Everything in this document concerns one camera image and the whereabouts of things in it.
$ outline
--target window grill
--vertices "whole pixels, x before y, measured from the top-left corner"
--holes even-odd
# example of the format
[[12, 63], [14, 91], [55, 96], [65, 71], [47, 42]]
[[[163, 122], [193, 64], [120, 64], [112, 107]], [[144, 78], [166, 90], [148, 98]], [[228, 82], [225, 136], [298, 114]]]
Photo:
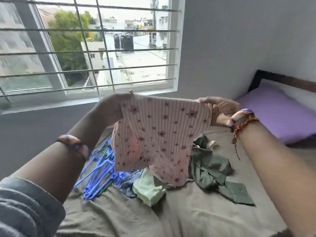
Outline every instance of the window grill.
[[[94, 82], [96, 85], [91, 85], [91, 86], [83, 86], [83, 87], [67, 87], [67, 88], [46, 88], [43, 90], [32, 90], [32, 91], [17, 91], [17, 92], [10, 92], [6, 93], [6, 91], [0, 86], [0, 97], [6, 98], [6, 100], [10, 101], [11, 96], [20, 96], [20, 95], [29, 95], [29, 94], [37, 94], [37, 93], [47, 93], [47, 92], [62, 92], [62, 91], [70, 91], [70, 90], [80, 90], [80, 89], [96, 89], [98, 93], [98, 97], [100, 98], [100, 87], [112, 87], [113, 91], [115, 92], [115, 86], [119, 85], [126, 85], [126, 84], [138, 84], [138, 83], [148, 83], [148, 82], [159, 82], [159, 81], [168, 81], [168, 80], [173, 80], [176, 79], [176, 77], [167, 77], [167, 78], [162, 78], [162, 79], [151, 79], [151, 80], [144, 80], [144, 81], [133, 81], [133, 82], [125, 82], [125, 83], [114, 83], [113, 82], [113, 76], [112, 76], [112, 71], [114, 70], [124, 70], [124, 69], [135, 69], [135, 68], [145, 68], [145, 67], [168, 67], [168, 66], [176, 66], [176, 63], [166, 63], [163, 65], [145, 65], [145, 66], [131, 66], [131, 67], [111, 67], [110, 64], [110, 58], [109, 58], [109, 53], [111, 52], [128, 52], [128, 51], [134, 51], [134, 52], [139, 52], [139, 51], [169, 51], [169, 50], [178, 50], [178, 48], [156, 48], [156, 49], [118, 49], [118, 50], [108, 50], [107, 48], [107, 43], [106, 43], [106, 38], [105, 35], [107, 32], [146, 32], [149, 35], [156, 35], [156, 33], [177, 33], [179, 32], [178, 30], [156, 30], [156, 29], [105, 29], [102, 23], [102, 17], [101, 17], [101, 12], [100, 8], [111, 8], [111, 9], [123, 9], [123, 10], [142, 10], [142, 11], [151, 11], [151, 12], [170, 12], [170, 13], [176, 13], [179, 12], [178, 10], [174, 9], [168, 9], [166, 6], [163, 6], [163, 9], [155, 9], [155, 8], [142, 8], [142, 7], [121, 7], [121, 6], [105, 6], [105, 5], [99, 5], [99, 1], [96, 1], [96, 5], [90, 5], [90, 4], [78, 4], [76, 0], [73, 0], [74, 3], [63, 3], [63, 2], [48, 2], [48, 1], [34, 1], [34, 0], [0, 0], [0, 5], [2, 3], [24, 3], [28, 5], [54, 5], [54, 6], [71, 6], [76, 8], [76, 15], [78, 17], [79, 21], [79, 29], [50, 29], [50, 28], [0, 28], [0, 31], [26, 31], [26, 32], [45, 32], [48, 33], [48, 31], [62, 31], [62, 32], [81, 32], [83, 42], [85, 45], [85, 50], [82, 51], [34, 51], [34, 52], [0, 52], [0, 56], [19, 56], [19, 55], [42, 55], [42, 54], [65, 54], [65, 53], [87, 53], [87, 57], [89, 59], [89, 64], [90, 67], [89, 69], [83, 69], [83, 70], [70, 70], [70, 71], [45, 71], [45, 72], [34, 72], [34, 73], [24, 73], [24, 74], [10, 74], [10, 75], [0, 75], [1, 78], [11, 78], [11, 77], [23, 77], [23, 76], [37, 76], [37, 75], [50, 75], [50, 74], [71, 74], [71, 73], [90, 73], [90, 78], [94, 79]], [[80, 13], [78, 7], [96, 7], [97, 12], [98, 12], [98, 18], [100, 21], [100, 29], [84, 29], [81, 18], [80, 18]], [[103, 39], [104, 43], [104, 50], [89, 50], [88, 44], [87, 44], [87, 38], [85, 35], [85, 32], [99, 32], [101, 33], [101, 37]], [[105, 53], [106, 55], [106, 61], [107, 61], [107, 66], [102, 66], [102, 68], [93, 68], [93, 63], [92, 63], [92, 56], [94, 56], [95, 53]], [[95, 73], [98, 71], [109, 71], [110, 77], [111, 77], [111, 84], [107, 85], [98, 85], [97, 84], [97, 79], [95, 76]]]

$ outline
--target hand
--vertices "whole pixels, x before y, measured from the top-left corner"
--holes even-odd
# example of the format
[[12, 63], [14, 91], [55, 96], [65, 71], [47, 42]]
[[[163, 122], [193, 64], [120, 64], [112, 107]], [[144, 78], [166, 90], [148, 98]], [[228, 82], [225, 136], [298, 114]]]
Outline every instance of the hand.
[[209, 96], [200, 98], [199, 101], [209, 105], [212, 111], [211, 125], [226, 126], [231, 116], [242, 109], [238, 102], [222, 97]]
[[120, 103], [129, 100], [133, 96], [133, 91], [129, 93], [116, 93], [102, 98], [95, 106], [100, 118], [105, 121], [106, 126], [111, 126], [120, 119], [123, 119]]

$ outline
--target clothing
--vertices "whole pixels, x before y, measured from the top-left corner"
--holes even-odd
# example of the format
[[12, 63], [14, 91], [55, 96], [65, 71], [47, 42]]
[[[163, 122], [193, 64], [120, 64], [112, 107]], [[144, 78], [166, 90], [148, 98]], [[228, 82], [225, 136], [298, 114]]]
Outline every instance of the clothing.
[[135, 180], [133, 191], [149, 207], [158, 203], [166, 192], [162, 186], [155, 186], [154, 175], [150, 172], [149, 168], [145, 168], [142, 176]]
[[134, 172], [126, 172], [125, 177], [115, 185], [124, 195], [129, 198], [135, 198], [137, 195], [133, 191], [134, 181], [142, 175], [143, 170], [137, 170]]
[[113, 130], [115, 170], [150, 168], [164, 183], [183, 185], [188, 178], [194, 137], [206, 129], [212, 113], [196, 100], [134, 94], [121, 102], [124, 119]]
[[15, 177], [0, 182], [1, 237], [50, 237], [64, 218], [63, 205], [34, 183]]
[[[207, 143], [204, 135], [194, 141], [200, 147], [205, 147]], [[255, 205], [244, 184], [226, 181], [226, 177], [232, 172], [227, 158], [210, 150], [192, 148], [189, 173], [198, 186], [204, 190], [215, 190], [234, 203]]]

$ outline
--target pillow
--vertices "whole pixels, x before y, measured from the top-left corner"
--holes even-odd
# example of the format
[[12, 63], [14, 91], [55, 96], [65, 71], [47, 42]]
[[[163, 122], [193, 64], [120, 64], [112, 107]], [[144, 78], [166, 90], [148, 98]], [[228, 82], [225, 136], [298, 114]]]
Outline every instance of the pillow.
[[316, 134], [316, 113], [289, 98], [276, 87], [260, 86], [237, 100], [252, 110], [283, 144]]

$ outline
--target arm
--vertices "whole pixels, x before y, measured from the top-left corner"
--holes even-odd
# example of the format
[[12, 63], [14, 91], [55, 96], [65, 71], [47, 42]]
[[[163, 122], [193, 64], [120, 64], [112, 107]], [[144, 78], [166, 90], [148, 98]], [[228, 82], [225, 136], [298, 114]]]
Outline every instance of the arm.
[[[239, 103], [220, 97], [201, 98], [212, 108], [212, 125], [226, 126], [241, 109]], [[281, 144], [259, 121], [248, 123], [238, 139], [264, 189], [295, 236], [316, 231], [316, 172]]]
[[[102, 99], [67, 134], [80, 139], [92, 150], [107, 126], [122, 117], [120, 101], [130, 93], [114, 94]], [[84, 157], [72, 148], [56, 142], [12, 174], [27, 179], [65, 202], [85, 164]]]

